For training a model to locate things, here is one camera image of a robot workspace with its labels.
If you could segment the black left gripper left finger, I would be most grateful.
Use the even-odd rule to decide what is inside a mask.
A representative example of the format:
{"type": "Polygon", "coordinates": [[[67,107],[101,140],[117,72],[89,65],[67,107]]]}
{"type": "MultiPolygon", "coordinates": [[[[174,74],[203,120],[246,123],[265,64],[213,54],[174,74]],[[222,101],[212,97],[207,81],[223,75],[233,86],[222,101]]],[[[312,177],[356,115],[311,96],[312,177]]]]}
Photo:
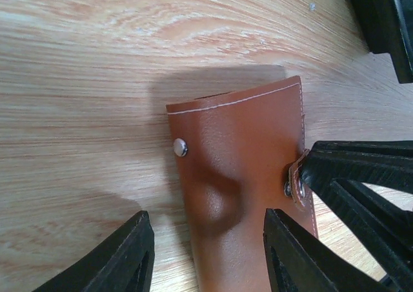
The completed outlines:
{"type": "Polygon", "coordinates": [[[154,231],[139,211],[86,256],[36,291],[149,291],[154,231]]]}

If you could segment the brown leather card holder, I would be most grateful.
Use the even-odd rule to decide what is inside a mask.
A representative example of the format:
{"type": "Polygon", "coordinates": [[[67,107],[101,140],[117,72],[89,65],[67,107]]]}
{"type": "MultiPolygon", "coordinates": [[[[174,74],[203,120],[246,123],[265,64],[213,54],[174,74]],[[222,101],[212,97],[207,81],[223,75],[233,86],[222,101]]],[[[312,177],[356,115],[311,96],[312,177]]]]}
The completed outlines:
{"type": "Polygon", "coordinates": [[[305,151],[301,80],[166,107],[200,291],[269,291],[267,209],[317,235],[312,193],[297,184],[305,151]]]}

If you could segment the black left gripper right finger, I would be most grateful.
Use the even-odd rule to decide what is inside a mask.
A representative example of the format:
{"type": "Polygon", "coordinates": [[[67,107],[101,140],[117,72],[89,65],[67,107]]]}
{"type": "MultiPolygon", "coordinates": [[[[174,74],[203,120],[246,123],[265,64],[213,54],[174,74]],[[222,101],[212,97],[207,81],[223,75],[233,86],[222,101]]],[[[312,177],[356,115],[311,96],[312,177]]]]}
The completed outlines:
{"type": "Polygon", "coordinates": [[[338,257],[281,209],[267,209],[263,240],[272,291],[392,291],[338,257]]]}

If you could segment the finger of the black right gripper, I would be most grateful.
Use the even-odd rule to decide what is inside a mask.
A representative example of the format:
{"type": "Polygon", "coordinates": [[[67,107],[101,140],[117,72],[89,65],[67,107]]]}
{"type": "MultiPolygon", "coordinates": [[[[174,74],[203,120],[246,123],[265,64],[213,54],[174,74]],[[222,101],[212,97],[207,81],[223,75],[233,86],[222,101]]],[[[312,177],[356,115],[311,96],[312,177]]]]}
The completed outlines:
{"type": "Polygon", "coordinates": [[[412,211],[370,185],[412,193],[411,141],[317,141],[299,179],[335,213],[399,291],[412,291],[412,211]]]}

